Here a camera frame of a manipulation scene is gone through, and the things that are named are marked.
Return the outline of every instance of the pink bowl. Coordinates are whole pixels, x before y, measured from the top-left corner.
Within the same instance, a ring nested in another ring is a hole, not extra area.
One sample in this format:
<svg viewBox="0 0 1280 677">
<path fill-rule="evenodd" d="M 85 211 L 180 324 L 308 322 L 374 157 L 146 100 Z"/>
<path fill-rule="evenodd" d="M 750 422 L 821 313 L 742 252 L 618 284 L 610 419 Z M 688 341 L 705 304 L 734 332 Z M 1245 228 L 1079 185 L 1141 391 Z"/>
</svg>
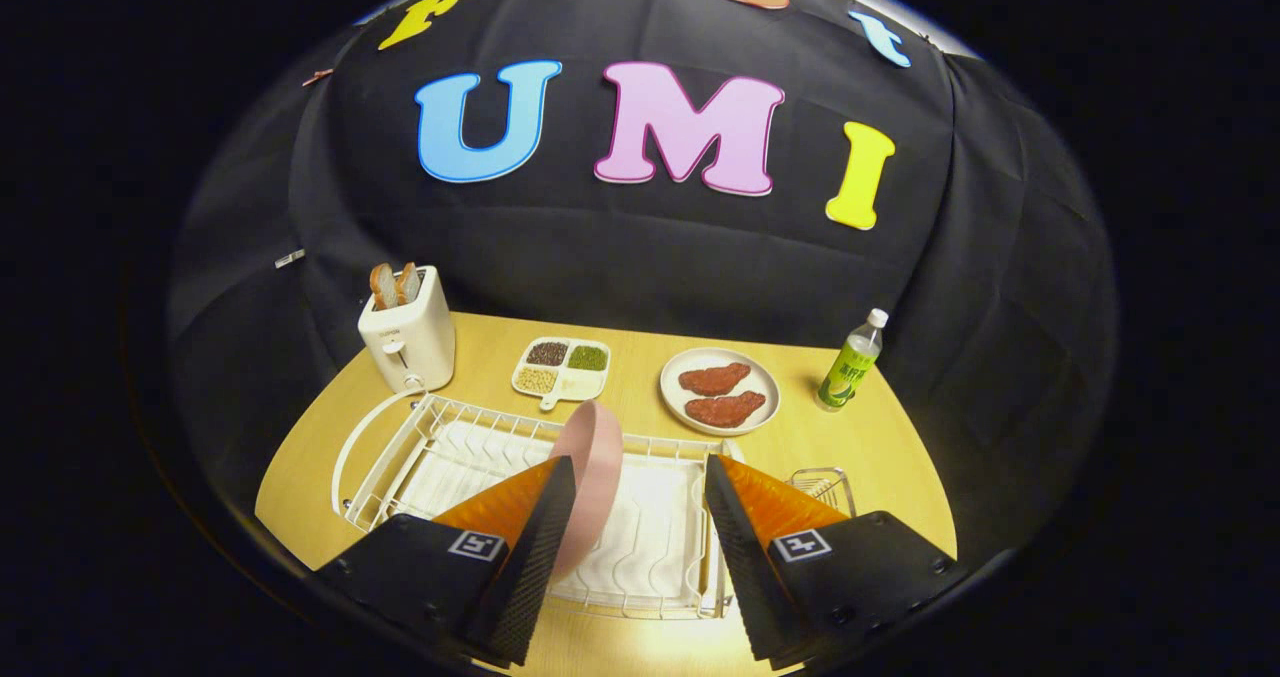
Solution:
<svg viewBox="0 0 1280 677">
<path fill-rule="evenodd" d="M 577 495 L 564 527 L 564 539 L 556 554 L 552 580 L 572 572 L 586 558 L 604 531 L 613 509 L 622 475 L 622 427 L 603 404 L 581 403 L 552 447 L 550 457 L 570 456 Z"/>
</svg>

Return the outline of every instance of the bottle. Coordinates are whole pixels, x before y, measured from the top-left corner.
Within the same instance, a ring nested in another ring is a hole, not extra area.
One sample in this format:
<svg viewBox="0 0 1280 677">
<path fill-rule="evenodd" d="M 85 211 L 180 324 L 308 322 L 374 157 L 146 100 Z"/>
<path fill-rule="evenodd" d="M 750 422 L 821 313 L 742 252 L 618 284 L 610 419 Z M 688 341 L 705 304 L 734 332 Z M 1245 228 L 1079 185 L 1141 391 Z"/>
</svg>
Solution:
<svg viewBox="0 0 1280 677">
<path fill-rule="evenodd" d="M 832 363 L 827 379 L 818 386 L 818 407 L 836 412 L 852 398 L 858 385 L 883 349 L 881 333 L 887 323 L 888 314 L 882 308 L 873 308 L 867 316 L 865 325 L 849 333 L 836 363 Z"/>
</svg>

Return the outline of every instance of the steak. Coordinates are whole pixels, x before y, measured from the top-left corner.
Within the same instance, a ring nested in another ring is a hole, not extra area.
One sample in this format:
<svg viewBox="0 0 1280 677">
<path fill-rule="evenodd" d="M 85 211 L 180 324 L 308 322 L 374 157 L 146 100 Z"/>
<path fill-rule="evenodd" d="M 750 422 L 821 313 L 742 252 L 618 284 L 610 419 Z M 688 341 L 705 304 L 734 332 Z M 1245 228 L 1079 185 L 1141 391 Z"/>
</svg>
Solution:
<svg viewBox="0 0 1280 677">
<path fill-rule="evenodd" d="M 722 395 L 728 394 L 750 372 L 751 369 L 749 366 L 735 362 L 728 363 L 726 367 L 681 372 L 680 385 L 694 394 Z"/>
<path fill-rule="evenodd" d="M 685 413 L 698 418 L 703 425 L 713 427 L 737 427 L 753 412 L 764 404 L 764 395 L 746 392 L 740 395 L 713 395 L 713 398 L 690 399 L 685 403 Z"/>
</svg>

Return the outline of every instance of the white toaster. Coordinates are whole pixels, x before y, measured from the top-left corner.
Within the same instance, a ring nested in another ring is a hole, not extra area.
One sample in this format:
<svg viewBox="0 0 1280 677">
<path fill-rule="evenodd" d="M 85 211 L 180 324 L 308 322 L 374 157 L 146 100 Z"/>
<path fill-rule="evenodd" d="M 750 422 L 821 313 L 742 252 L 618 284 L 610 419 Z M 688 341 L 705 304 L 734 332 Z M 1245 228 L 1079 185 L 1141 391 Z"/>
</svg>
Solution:
<svg viewBox="0 0 1280 677">
<path fill-rule="evenodd" d="M 393 393 L 435 390 L 453 378 L 456 334 L 440 275 L 431 266 L 417 273 L 422 288 L 413 302 L 375 312 L 370 294 L 360 314 L 360 335 Z"/>
</svg>

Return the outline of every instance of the white dish rack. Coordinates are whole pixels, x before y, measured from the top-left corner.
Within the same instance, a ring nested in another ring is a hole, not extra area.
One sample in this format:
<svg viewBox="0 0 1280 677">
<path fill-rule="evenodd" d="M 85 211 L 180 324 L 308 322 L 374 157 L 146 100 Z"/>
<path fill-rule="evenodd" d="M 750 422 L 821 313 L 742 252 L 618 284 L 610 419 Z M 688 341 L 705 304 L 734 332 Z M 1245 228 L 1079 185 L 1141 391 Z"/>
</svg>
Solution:
<svg viewBox="0 0 1280 677">
<path fill-rule="evenodd" d="M 547 459 L 561 427 L 425 395 L 356 494 L 342 500 L 340 514 L 365 532 L 402 512 L 434 518 Z M 623 435 L 623 450 L 604 532 L 580 567 L 549 586 L 547 607 L 639 619 L 722 617 L 732 598 L 703 489 L 708 456 L 745 462 L 740 449 L 724 440 Z M 344 462 L 335 466 L 335 485 Z"/>
</svg>

